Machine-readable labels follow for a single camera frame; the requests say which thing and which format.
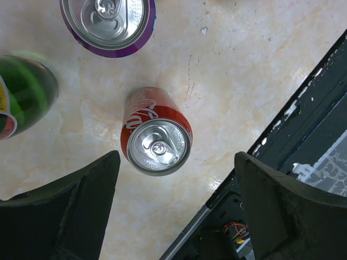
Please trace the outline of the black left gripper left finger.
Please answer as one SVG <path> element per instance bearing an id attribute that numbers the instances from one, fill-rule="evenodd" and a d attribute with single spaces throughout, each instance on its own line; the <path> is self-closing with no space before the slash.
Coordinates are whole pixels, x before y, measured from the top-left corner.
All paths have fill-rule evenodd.
<path id="1" fill-rule="evenodd" d="M 1 201 L 1 259 L 99 259 L 119 168 L 111 151 Z"/>

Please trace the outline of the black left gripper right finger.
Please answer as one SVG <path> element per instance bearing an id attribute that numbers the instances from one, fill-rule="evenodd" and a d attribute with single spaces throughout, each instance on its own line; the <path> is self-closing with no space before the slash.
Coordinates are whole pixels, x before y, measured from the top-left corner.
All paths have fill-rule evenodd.
<path id="1" fill-rule="evenodd" d="M 256 259 L 346 259 L 346 198 L 245 152 L 234 159 Z"/>

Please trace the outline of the red Coca-Cola can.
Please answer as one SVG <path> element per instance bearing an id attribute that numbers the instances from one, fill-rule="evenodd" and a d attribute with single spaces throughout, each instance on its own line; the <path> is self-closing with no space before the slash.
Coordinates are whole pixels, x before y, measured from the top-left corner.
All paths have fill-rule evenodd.
<path id="1" fill-rule="evenodd" d="M 126 99 L 120 143 L 125 158 L 136 170 L 159 177 L 184 165 L 193 134 L 167 91 L 143 87 Z"/>

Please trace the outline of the purple Fanta can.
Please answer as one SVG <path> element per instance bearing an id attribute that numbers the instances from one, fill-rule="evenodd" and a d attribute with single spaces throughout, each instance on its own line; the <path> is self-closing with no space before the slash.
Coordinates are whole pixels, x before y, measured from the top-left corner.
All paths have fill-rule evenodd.
<path id="1" fill-rule="evenodd" d="M 150 39 L 156 21 L 156 2 L 60 1 L 63 21 L 88 51 L 106 58 L 134 54 Z"/>

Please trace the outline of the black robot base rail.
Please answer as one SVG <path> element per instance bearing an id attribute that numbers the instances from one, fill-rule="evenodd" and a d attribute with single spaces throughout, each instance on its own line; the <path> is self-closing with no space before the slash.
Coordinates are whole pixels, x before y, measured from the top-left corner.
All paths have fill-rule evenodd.
<path id="1" fill-rule="evenodd" d="M 245 153 L 346 198 L 346 34 Z M 256 259 L 235 167 L 162 258 Z"/>

